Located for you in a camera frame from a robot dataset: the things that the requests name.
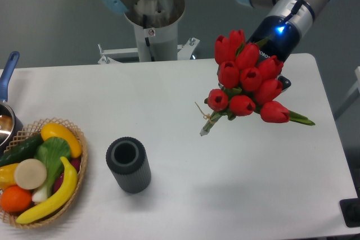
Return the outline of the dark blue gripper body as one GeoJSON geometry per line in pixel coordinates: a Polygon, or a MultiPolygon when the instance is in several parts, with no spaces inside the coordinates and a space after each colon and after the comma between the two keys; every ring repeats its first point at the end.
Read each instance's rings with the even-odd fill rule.
{"type": "Polygon", "coordinates": [[[266,17],[247,40],[248,43],[259,43],[258,63],[271,56],[285,62],[299,41],[298,29],[292,23],[284,22],[279,16],[266,17]]]}

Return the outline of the robot base pedestal column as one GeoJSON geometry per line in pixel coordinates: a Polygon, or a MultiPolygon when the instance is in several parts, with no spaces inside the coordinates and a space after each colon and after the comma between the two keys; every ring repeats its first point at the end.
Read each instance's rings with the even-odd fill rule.
{"type": "Polygon", "coordinates": [[[178,58],[178,23],[185,0],[101,0],[133,25],[141,62],[178,58]]]}

